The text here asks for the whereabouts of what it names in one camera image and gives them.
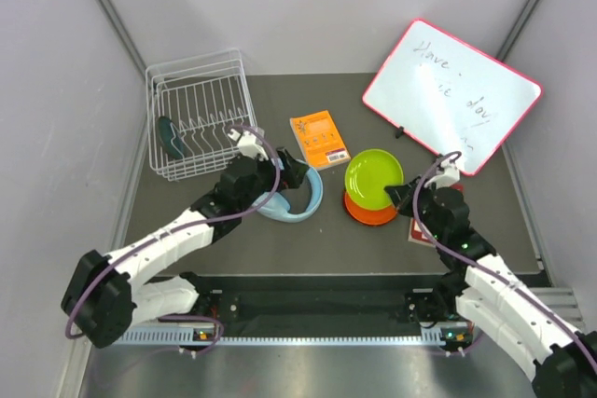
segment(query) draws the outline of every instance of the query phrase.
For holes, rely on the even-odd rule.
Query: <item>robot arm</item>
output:
[[[470,225],[463,194],[450,188],[458,180],[455,164],[446,159],[425,182],[418,198],[418,215],[425,230],[441,245],[477,262],[476,267],[470,266],[437,246],[449,272],[434,288],[436,308],[445,317],[457,314],[479,327],[519,365],[533,383],[537,397],[597,396],[597,375],[589,360],[597,360],[597,332],[583,335],[549,311],[513,274]],[[414,216],[413,199],[419,182],[416,178],[406,185],[386,187],[400,214]],[[484,268],[507,282],[497,280]],[[587,352],[581,352],[577,343]]]
[[[229,162],[212,191],[143,239],[105,255],[91,251],[79,260],[61,304],[69,316],[90,284],[111,268],[74,318],[76,326],[97,348],[112,344],[132,325],[166,314],[188,313],[193,308],[199,298],[193,274],[147,282],[183,256],[212,244],[238,226],[242,220],[239,214],[272,190],[274,163],[280,167],[278,190],[301,185],[309,167],[287,151],[278,149],[278,159],[270,160],[254,134],[233,131],[230,138],[237,142],[241,154]],[[219,219],[233,214],[237,217]],[[203,223],[208,218],[213,222]]]

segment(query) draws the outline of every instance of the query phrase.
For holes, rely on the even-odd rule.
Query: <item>dark green plate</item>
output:
[[[166,116],[158,118],[158,136],[161,147],[168,153],[168,156],[176,160],[185,158],[185,144],[183,144],[174,123]]]

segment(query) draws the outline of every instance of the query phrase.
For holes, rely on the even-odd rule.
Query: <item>wire dish rack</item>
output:
[[[238,153],[228,126],[257,125],[237,49],[152,65],[146,94],[149,164],[169,181],[224,169]]]

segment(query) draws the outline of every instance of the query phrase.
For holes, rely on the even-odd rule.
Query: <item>gray table surface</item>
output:
[[[191,361],[176,352],[127,365],[155,348],[95,350],[80,398],[534,398],[522,371],[491,340],[465,357],[417,347],[220,347]]]
[[[373,74],[249,76],[257,123],[274,145],[295,157],[300,150],[289,118],[327,109],[352,155],[382,148],[400,160],[406,180],[421,174],[434,156],[405,136],[394,138],[392,125],[361,101]],[[435,250],[407,241],[409,219],[382,227],[356,223],[341,206],[347,164],[321,172],[324,199],[318,212],[300,224],[272,222],[260,215],[245,218],[226,238],[190,254],[168,269],[175,274],[388,274],[444,271]],[[132,209],[127,243],[172,221],[211,189],[217,173],[168,182],[146,160]],[[516,272],[537,272],[535,253],[504,155],[497,152],[474,177],[462,180],[475,228]],[[304,206],[307,186],[290,195]]]

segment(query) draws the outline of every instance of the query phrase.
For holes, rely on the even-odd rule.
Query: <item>whiteboard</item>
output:
[[[412,22],[363,95],[365,105],[476,174],[541,96],[541,86],[458,38]]]

